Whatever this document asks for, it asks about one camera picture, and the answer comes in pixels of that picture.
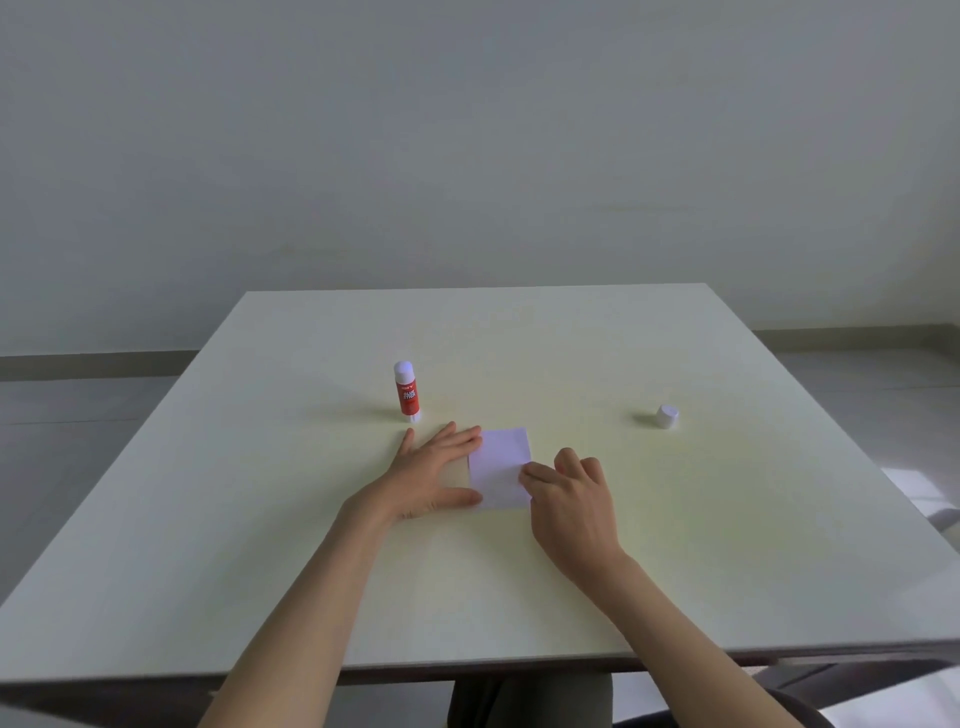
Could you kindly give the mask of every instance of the white glue stick cap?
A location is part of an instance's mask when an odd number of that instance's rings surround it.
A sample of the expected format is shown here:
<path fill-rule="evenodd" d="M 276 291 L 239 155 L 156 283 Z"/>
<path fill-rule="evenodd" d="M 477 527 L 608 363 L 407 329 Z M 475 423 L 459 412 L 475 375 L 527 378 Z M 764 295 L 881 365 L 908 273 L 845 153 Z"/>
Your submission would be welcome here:
<path fill-rule="evenodd" d="M 409 384 L 414 377 L 414 365 L 409 361 L 398 361 L 394 365 L 394 379 L 397 384 Z"/>
<path fill-rule="evenodd" d="M 657 410 L 657 426 L 663 429 L 669 429 L 677 423 L 680 418 L 680 410 L 671 407 L 669 404 L 662 404 Z"/>

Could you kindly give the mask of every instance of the right hand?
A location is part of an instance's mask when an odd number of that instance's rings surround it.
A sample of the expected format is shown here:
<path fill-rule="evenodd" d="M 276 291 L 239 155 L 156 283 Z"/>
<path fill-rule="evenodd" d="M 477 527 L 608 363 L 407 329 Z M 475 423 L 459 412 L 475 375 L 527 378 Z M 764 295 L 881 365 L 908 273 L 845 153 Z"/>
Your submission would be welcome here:
<path fill-rule="evenodd" d="M 613 498 L 595 457 L 581 460 L 564 448 L 553 464 L 520 469 L 520 484 L 532 499 L 534 538 L 564 576 L 591 596 L 611 570 L 629 560 L 616 539 Z"/>

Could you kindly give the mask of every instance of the white object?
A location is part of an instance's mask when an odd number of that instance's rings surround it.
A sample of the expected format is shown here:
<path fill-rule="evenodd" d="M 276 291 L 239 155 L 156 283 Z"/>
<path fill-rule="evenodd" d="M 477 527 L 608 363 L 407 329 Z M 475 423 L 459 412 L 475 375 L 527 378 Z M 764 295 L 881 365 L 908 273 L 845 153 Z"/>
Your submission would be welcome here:
<path fill-rule="evenodd" d="M 680 410 L 669 404 L 662 404 L 657 410 L 657 427 L 670 429 L 680 418 Z"/>
<path fill-rule="evenodd" d="M 530 494 L 520 485 L 520 468 L 530 462 L 526 427 L 487 429 L 483 445 L 468 456 L 470 487 L 483 494 L 477 508 L 523 508 Z"/>
<path fill-rule="evenodd" d="M 269 292 L 234 307 L 0 606 L 0 681 L 229 670 L 396 446 L 383 362 L 412 347 L 422 438 L 524 423 L 540 460 L 599 458 L 621 544 L 722 647 L 960 640 L 960 557 L 706 286 Z M 656 392 L 696 400 L 683 438 L 629 426 Z M 467 463 L 445 477 L 467 485 Z M 466 511 L 392 529 L 346 668 L 629 652 L 526 510 Z"/>
<path fill-rule="evenodd" d="M 414 375 L 414 365 L 409 361 L 398 361 L 394 365 L 394 379 L 396 383 L 401 387 L 407 384 L 413 384 L 416 387 L 417 377 Z M 408 423 L 418 423 L 420 421 L 420 393 L 417 391 L 419 387 L 414 389 L 414 401 L 417 404 L 417 411 L 411 414 L 403 412 L 403 416 L 406 418 Z M 402 390 L 400 394 L 400 408 L 403 411 L 403 395 Z"/>

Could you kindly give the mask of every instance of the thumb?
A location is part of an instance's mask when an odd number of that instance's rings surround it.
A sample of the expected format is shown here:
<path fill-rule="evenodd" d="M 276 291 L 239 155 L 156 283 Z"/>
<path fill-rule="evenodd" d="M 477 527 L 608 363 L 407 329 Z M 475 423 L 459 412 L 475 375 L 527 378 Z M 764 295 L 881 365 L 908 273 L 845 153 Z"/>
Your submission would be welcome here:
<path fill-rule="evenodd" d="M 469 508 L 476 505 L 483 496 L 472 488 L 441 488 L 431 498 L 431 510 L 445 510 L 448 508 Z"/>

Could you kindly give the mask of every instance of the left hand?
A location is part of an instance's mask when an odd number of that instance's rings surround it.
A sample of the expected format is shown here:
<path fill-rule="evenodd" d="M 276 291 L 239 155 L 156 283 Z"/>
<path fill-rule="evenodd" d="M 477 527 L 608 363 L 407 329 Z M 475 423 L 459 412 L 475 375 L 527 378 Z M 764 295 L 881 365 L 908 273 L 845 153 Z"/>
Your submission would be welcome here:
<path fill-rule="evenodd" d="M 440 485 L 439 476 L 444 465 L 469 455 L 482 444 L 479 426 L 457 432 L 456 423 L 449 423 L 414 448 L 414 430 L 410 427 L 387 471 L 351 496 L 345 508 L 370 511 L 386 522 L 394 522 L 431 511 L 476 505 L 483 499 L 477 491 L 445 488 Z"/>

